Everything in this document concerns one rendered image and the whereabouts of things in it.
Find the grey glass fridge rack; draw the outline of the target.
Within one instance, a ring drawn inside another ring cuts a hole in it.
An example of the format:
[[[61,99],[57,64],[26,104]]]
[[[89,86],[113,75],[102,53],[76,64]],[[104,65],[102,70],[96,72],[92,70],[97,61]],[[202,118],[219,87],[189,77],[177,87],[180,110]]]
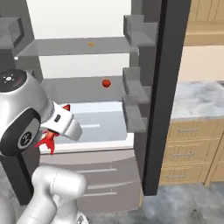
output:
[[[81,54],[138,53],[125,37],[55,38],[33,40],[17,56],[61,56]]]
[[[104,79],[111,81],[110,87],[102,85]],[[44,79],[41,85],[47,95],[58,104],[120,102],[123,98],[121,76]]]

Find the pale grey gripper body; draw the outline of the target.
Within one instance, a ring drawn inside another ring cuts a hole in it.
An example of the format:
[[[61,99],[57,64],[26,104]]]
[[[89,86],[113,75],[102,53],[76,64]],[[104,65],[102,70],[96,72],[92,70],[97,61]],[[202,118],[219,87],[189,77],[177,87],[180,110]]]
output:
[[[74,117],[65,118],[61,122],[62,131],[60,134],[63,137],[67,137],[74,141],[78,141],[82,134],[82,128],[80,124],[74,119]]]

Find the red fish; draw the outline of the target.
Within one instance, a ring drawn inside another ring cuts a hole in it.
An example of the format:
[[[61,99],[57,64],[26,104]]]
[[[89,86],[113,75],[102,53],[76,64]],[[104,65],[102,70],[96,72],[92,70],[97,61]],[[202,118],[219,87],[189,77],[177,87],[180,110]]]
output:
[[[55,145],[54,138],[58,137],[60,134],[50,129],[44,129],[42,133],[45,135],[36,144],[35,147],[38,148],[40,145],[45,144],[47,149],[51,151],[51,155],[54,153]]]

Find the light wood wall cupboards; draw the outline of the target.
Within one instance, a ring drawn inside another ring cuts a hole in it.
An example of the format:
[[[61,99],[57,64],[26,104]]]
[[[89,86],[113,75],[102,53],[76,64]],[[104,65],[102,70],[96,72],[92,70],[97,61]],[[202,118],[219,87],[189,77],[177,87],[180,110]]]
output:
[[[192,0],[185,46],[224,46],[224,0]]]

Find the light wood drawer cabinet run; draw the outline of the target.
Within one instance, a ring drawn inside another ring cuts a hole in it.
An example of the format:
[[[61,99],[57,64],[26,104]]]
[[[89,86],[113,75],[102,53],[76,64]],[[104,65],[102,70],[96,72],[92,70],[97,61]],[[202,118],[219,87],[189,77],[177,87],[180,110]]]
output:
[[[171,121],[160,185],[205,183],[224,133],[224,118]]]

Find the grey open fridge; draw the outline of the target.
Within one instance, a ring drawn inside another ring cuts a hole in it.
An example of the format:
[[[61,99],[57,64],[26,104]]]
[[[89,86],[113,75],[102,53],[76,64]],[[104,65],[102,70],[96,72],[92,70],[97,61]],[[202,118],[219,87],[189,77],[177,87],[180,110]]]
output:
[[[27,3],[34,40],[125,37],[123,17],[131,14],[131,0],[28,0]],[[38,56],[38,59],[43,80],[123,77],[123,69],[130,66],[130,55],[81,54]],[[40,156],[51,155],[45,145],[39,151]]]

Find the grey fridge door bin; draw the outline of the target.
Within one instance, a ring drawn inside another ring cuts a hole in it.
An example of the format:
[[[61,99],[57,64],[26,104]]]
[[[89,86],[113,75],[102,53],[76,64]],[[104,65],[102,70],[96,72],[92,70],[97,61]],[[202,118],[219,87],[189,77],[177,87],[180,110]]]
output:
[[[154,46],[157,30],[158,24],[145,22],[144,15],[123,17],[123,35],[133,47]]]
[[[136,98],[138,103],[149,103],[151,87],[144,87],[140,81],[140,67],[125,67],[122,70],[123,87],[127,95]]]
[[[0,17],[0,49],[14,49],[24,35],[20,17]]]
[[[141,133],[146,131],[146,120],[143,119],[137,98],[125,94],[122,97],[122,109],[128,132]]]

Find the grey freezer drawer front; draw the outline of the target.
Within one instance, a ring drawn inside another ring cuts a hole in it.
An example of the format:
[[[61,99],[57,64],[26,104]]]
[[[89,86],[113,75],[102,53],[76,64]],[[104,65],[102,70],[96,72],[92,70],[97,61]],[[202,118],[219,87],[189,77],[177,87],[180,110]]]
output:
[[[138,182],[91,185],[85,193],[105,192],[117,192],[117,195],[81,197],[77,199],[78,208],[84,214],[117,213],[139,208],[141,185]]]
[[[52,165],[71,171],[116,168],[112,172],[82,173],[91,186],[138,182],[140,180],[133,150],[60,153],[40,156],[41,165]]]

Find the black-edged fridge door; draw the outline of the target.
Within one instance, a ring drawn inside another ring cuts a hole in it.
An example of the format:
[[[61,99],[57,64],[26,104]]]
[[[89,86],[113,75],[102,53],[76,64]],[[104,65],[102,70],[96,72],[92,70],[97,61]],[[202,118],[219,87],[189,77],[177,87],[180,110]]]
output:
[[[133,132],[144,196],[158,192],[191,1],[131,0],[130,15],[144,15],[145,22],[157,23],[155,45],[137,47],[138,53],[129,60],[129,67],[141,68],[142,85],[151,87],[150,102],[138,103],[146,131]]]

